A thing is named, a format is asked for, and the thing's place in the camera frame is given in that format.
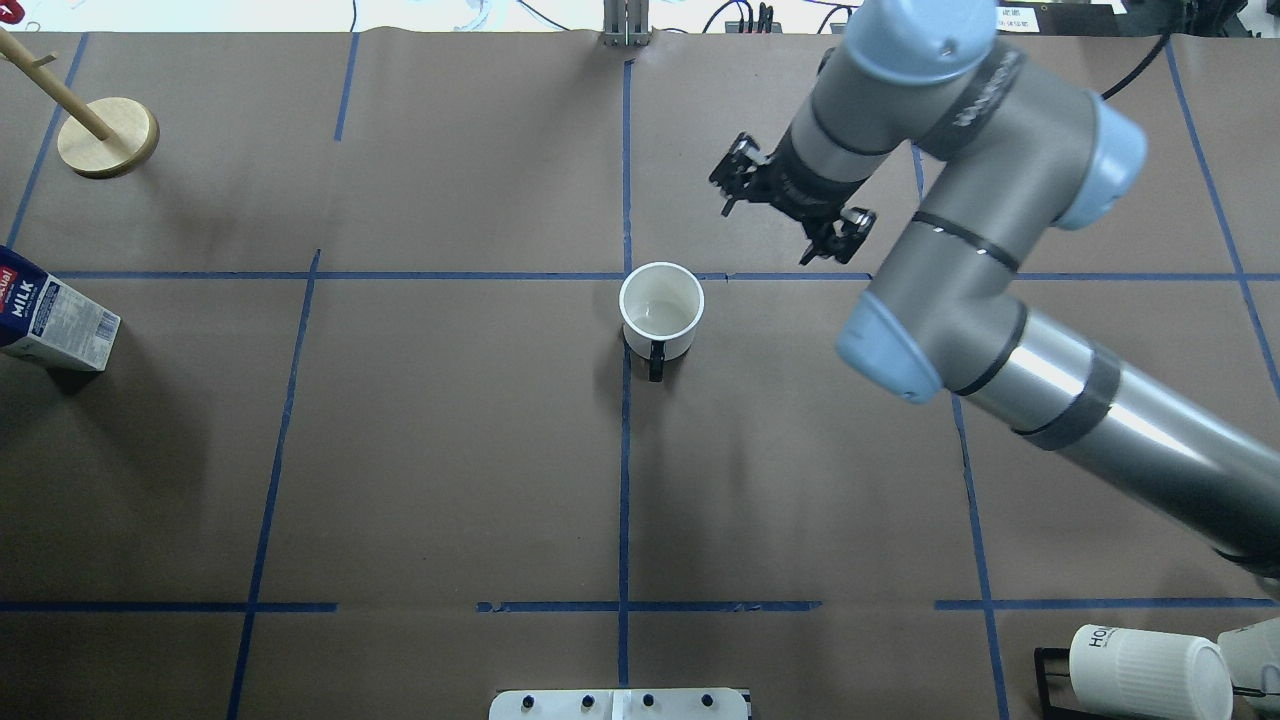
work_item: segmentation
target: robotic arm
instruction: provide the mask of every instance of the robotic arm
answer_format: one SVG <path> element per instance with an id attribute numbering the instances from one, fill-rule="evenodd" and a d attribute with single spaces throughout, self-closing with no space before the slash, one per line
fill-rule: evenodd
<path id="1" fill-rule="evenodd" d="M 947 388 L 1198 533 L 1280 598 L 1280 455 L 1006 291 L 1050 227 L 1137 178 L 1146 137 L 996 38 L 993 0 L 868 0 L 777 149 L 740 135 L 728 202 L 801 223 L 847 263 L 874 214 L 845 202 L 901 142 L 947 163 L 863 292 L 840 356 L 890 392 Z"/>

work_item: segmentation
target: wooden rod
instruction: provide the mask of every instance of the wooden rod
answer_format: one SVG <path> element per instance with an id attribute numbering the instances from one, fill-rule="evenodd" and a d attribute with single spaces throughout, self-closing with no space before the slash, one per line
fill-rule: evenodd
<path id="1" fill-rule="evenodd" d="M 105 142 L 115 135 L 111 132 L 110 126 L 104 123 L 102 118 L 97 117 L 97 113 L 91 110 L 63 81 L 58 79 L 58 76 L 49 72 L 49 68 L 45 68 L 35 55 L 4 28 L 0 28 L 0 55 L 9 58 L 9 61 L 18 65 L 19 70 L 26 73 L 32 82 L 52 97 L 54 102 L 61 105 L 64 110 L 79 120 L 86 129 L 93 133 L 93 137 Z"/>

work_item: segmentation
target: mug rim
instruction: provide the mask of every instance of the mug rim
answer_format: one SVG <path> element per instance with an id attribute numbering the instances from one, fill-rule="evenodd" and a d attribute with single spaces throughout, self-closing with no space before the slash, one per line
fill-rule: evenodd
<path id="1" fill-rule="evenodd" d="M 672 334 L 648 333 L 637 328 L 636 324 L 631 322 L 631 316 L 627 315 L 626 305 L 623 305 L 622 302 L 622 299 L 626 296 L 627 287 L 631 284 L 631 281 L 635 279 L 636 275 L 639 275 L 643 270 L 648 270 L 650 268 L 675 268 L 681 273 L 684 273 L 686 277 L 689 277 L 689 279 L 694 282 L 694 287 L 698 288 L 698 311 L 694 313 L 694 319 L 690 320 L 690 323 L 684 328 L 681 328 L 680 332 L 677 333 Z M 703 292 L 703 283 L 698 281 L 698 275 L 690 272 L 689 268 L 685 268 L 684 265 L 677 265 L 675 263 L 668 263 L 667 260 L 655 260 L 653 263 L 646 263 L 631 270 L 631 273 L 627 274 L 626 279 L 622 281 L 622 287 L 618 290 L 618 313 L 622 314 L 622 322 L 626 323 L 628 328 L 640 334 L 640 337 L 652 340 L 654 342 L 667 342 L 671 340 L 676 340 L 677 337 L 681 337 L 689 331 L 694 329 L 695 327 L 698 327 L 698 323 L 703 319 L 703 310 L 705 309 L 707 309 L 707 295 Z"/>

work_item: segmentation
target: red object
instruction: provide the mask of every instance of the red object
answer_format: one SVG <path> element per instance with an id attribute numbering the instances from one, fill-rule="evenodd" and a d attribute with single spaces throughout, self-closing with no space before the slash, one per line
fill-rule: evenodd
<path id="1" fill-rule="evenodd" d="M 15 26 L 27 17 L 27 10 L 22 9 L 18 0 L 0 0 L 0 23 Z"/>

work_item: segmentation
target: white plastic mount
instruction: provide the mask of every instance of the white plastic mount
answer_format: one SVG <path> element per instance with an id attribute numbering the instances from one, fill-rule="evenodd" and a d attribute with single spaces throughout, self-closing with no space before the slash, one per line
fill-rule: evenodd
<path id="1" fill-rule="evenodd" d="M 751 694 L 731 688 L 506 691 L 489 720 L 750 720 Z"/>

